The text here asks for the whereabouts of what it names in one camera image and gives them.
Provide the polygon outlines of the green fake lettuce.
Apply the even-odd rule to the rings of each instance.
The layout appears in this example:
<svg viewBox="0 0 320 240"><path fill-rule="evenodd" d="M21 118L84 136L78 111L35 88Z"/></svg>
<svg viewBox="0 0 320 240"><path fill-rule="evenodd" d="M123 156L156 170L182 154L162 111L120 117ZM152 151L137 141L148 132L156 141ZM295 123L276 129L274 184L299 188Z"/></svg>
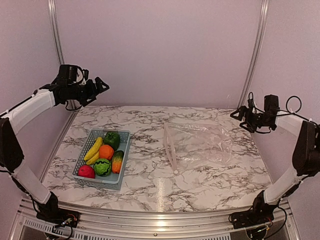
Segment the green fake lettuce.
<svg viewBox="0 0 320 240"><path fill-rule="evenodd" d="M95 171L95 174L100 177L106 177L111 174L112 172L112 163L105 159L105 158L99 158L94 164L93 169Z"/></svg>

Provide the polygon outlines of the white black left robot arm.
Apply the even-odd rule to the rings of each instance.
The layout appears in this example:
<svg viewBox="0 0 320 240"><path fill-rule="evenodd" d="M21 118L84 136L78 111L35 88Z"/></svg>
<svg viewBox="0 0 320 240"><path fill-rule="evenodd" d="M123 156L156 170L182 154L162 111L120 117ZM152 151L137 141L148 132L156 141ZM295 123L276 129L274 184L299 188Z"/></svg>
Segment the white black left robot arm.
<svg viewBox="0 0 320 240"><path fill-rule="evenodd" d="M28 166L19 135L43 113L59 105L76 101L85 107L109 89L100 77L91 79L80 66L62 64L57 76L36 89L30 96L0 114L0 166L15 185L26 194L40 220L58 225L71 225L79 213L59 207L58 197L43 185Z"/></svg>

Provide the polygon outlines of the orange green fake mango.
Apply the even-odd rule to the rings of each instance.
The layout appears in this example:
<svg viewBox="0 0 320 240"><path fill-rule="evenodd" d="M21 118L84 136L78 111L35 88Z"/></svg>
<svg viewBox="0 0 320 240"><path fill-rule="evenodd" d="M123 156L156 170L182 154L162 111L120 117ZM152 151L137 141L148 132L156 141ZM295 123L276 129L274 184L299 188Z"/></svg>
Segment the orange green fake mango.
<svg viewBox="0 0 320 240"><path fill-rule="evenodd" d="M114 152L112 156L112 172L114 174L119 174L122 168L122 163L123 163L123 158L124 158L124 151L122 150L117 150Z"/></svg>

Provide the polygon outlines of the pink fake fruit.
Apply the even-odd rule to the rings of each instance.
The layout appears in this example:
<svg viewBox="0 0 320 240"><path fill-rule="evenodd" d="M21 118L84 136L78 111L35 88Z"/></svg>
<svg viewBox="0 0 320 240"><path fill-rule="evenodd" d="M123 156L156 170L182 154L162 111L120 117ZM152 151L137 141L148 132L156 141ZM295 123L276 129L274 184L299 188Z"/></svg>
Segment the pink fake fruit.
<svg viewBox="0 0 320 240"><path fill-rule="evenodd" d="M90 165L81 166L77 171L77 175L79 177L84 177L89 179L95 179L96 177L96 173Z"/></svg>

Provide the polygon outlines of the orange fake fruit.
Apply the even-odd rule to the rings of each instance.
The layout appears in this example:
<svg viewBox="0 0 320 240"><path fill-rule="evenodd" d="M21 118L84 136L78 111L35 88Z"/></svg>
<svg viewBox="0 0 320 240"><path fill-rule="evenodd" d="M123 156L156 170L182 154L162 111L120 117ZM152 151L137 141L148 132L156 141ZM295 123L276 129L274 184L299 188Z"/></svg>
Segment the orange fake fruit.
<svg viewBox="0 0 320 240"><path fill-rule="evenodd" d="M113 155L114 155L114 149L110 146L110 145L102 145L100 148L99 148L99 158L100 159L107 159L107 160L111 160Z"/></svg>

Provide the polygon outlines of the yellow fake banana bunch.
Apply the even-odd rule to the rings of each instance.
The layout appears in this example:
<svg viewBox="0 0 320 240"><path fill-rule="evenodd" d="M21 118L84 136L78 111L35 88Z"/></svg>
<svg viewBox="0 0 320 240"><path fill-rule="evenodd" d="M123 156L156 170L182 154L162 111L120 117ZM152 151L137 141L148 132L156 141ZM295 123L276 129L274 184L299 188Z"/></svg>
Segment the yellow fake banana bunch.
<svg viewBox="0 0 320 240"><path fill-rule="evenodd" d="M83 160L86 165L92 165L99 159L99 149L103 145L103 138L98 137L93 146L88 150Z"/></svg>

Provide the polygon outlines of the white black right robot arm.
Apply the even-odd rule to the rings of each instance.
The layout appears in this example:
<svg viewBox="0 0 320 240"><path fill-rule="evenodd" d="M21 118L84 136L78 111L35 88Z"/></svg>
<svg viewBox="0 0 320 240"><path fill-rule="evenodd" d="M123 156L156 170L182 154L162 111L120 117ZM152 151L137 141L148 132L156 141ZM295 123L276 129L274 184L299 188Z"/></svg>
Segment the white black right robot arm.
<svg viewBox="0 0 320 240"><path fill-rule="evenodd" d="M264 97L263 109L259 109L254 94L250 92L247 105L240 106L230 115L251 134L267 135L282 130L295 137L292 153L285 149L288 146L286 143L281 143L273 153L276 160L284 157L287 164L285 172L257 194L249 209L229 215L228 220L234 229L271 223L281 201L292 195L305 179L314 177L320 171L320 125L299 114L302 101L298 96L292 95L288 100L297 100L298 108L290 109L286 102L285 109L281 109L279 97L269 94Z"/></svg>

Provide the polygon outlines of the dark green fake pepper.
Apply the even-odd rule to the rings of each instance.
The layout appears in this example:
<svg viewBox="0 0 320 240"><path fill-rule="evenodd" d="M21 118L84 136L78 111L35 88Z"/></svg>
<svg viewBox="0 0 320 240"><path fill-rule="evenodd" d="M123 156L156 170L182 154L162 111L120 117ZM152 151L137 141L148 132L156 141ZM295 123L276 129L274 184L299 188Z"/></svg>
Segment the dark green fake pepper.
<svg viewBox="0 0 320 240"><path fill-rule="evenodd" d="M109 145L116 151L121 143L120 134L117 131L108 131L104 136L103 143Z"/></svg>

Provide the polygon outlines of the clear polka dot zip bag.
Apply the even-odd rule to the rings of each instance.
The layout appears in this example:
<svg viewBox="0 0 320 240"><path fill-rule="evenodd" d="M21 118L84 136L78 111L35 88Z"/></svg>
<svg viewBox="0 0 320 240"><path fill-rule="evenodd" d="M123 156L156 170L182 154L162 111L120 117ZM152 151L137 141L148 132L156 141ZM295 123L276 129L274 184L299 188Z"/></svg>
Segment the clear polka dot zip bag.
<svg viewBox="0 0 320 240"><path fill-rule="evenodd" d="M175 175L198 164L227 165L232 161L232 138L220 124L167 122L163 146Z"/></svg>

